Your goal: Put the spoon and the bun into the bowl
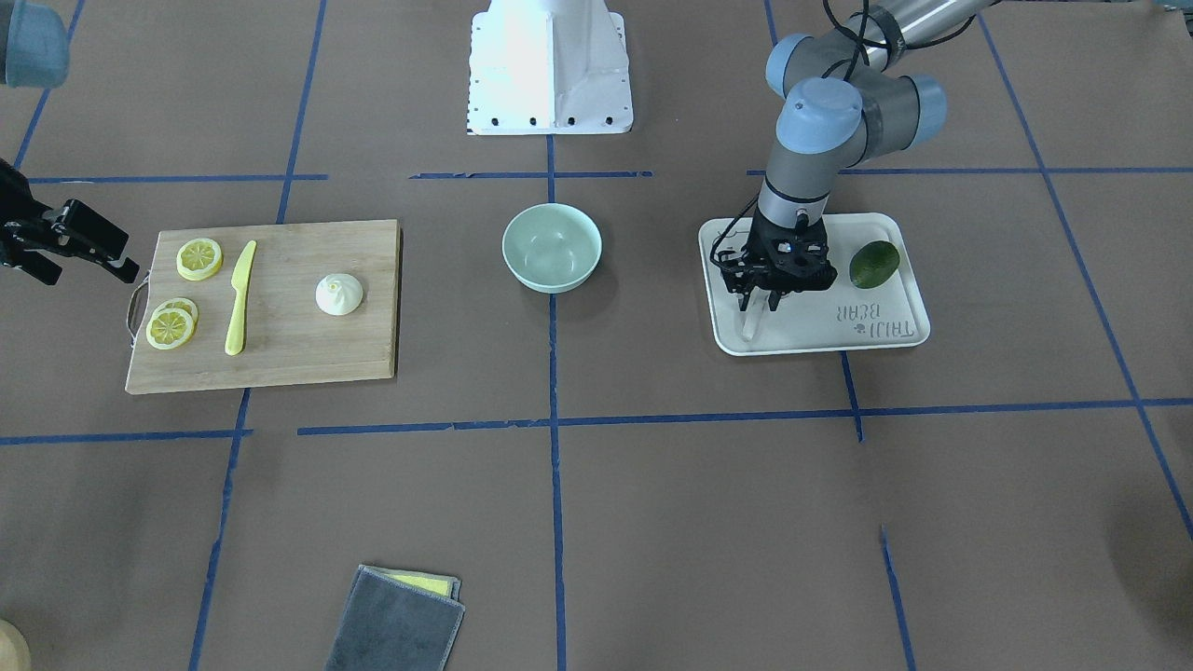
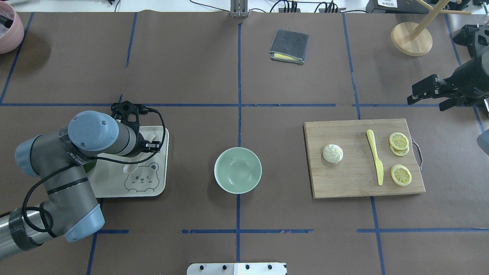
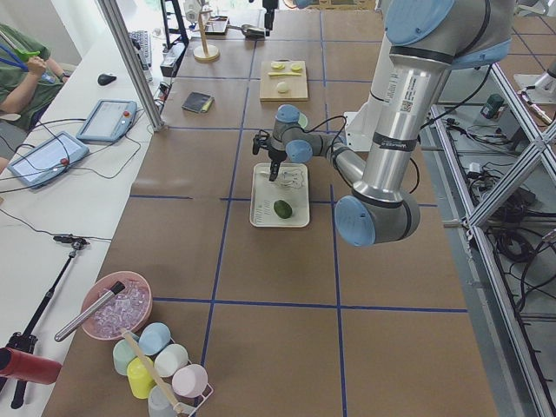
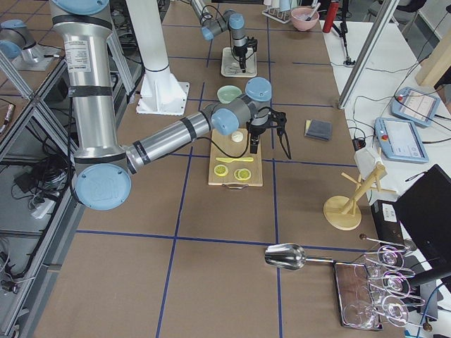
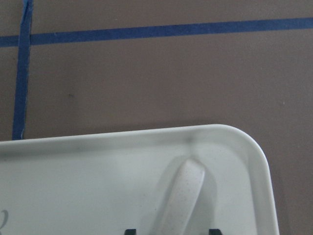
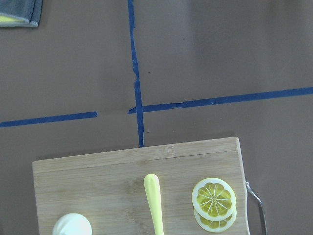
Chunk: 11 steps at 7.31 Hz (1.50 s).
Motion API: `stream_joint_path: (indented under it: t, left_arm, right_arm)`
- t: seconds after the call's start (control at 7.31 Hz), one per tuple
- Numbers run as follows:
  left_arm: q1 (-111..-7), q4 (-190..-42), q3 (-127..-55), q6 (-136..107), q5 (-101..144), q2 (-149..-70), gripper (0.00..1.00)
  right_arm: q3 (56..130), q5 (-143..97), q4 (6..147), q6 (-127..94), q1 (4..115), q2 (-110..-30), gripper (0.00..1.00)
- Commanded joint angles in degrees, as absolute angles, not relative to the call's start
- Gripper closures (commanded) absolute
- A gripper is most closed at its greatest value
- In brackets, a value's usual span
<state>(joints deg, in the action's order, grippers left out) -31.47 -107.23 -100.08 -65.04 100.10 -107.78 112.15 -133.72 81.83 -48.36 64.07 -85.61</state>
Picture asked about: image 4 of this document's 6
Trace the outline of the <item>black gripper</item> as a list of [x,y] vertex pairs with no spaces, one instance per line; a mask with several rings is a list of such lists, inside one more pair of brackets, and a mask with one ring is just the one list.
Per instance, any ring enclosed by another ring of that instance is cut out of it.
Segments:
[[262,108],[263,115],[255,117],[246,122],[246,129],[250,138],[250,153],[256,154],[259,149],[259,135],[263,134],[267,129],[276,128],[277,135],[281,139],[285,131],[285,124],[287,122],[286,114],[284,112],[275,111],[272,108]]
[[252,52],[255,53],[258,47],[258,41],[254,37],[244,36],[242,38],[232,37],[232,42],[233,58],[238,61],[242,73],[245,73],[248,48],[251,48]]

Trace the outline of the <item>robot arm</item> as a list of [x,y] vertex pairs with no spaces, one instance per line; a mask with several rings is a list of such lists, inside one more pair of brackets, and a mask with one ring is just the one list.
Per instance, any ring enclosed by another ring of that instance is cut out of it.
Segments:
[[283,112],[269,106],[271,83],[250,79],[243,94],[228,104],[211,104],[184,116],[189,91],[186,82],[172,74],[155,1],[129,1],[128,13],[144,68],[140,113],[176,115],[172,125],[130,146],[116,136],[113,90],[110,82],[107,40],[113,33],[107,1],[51,1],[55,31],[63,38],[70,80],[70,112],[75,116],[79,147],[74,153],[75,193],[86,207],[106,211],[128,197],[131,175],[141,167],[205,138],[216,130],[230,135],[239,127],[249,133],[247,150],[255,153],[259,137],[276,129],[285,153],[290,152]]
[[254,77],[257,75],[258,41],[247,36],[245,19],[241,13],[229,9],[221,13],[204,1],[190,1],[199,19],[201,32],[206,41],[227,32],[229,47],[223,49],[221,74],[225,77]]

